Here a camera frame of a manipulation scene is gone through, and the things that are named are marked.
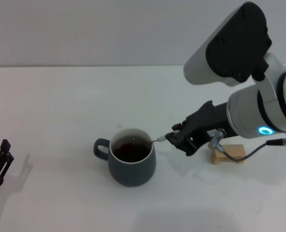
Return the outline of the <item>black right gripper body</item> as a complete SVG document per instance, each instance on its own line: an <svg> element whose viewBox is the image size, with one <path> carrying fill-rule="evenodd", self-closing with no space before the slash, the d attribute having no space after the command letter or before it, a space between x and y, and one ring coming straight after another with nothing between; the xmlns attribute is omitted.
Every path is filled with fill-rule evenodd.
<svg viewBox="0 0 286 232"><path fill-rule="evenodd" d="M235 131L227 117L227 103L214 106L212 101L204 103L199 110L182 122L181 140L199 148L213 137L208 131L223 129L225 137L234 137Z"/></svg>

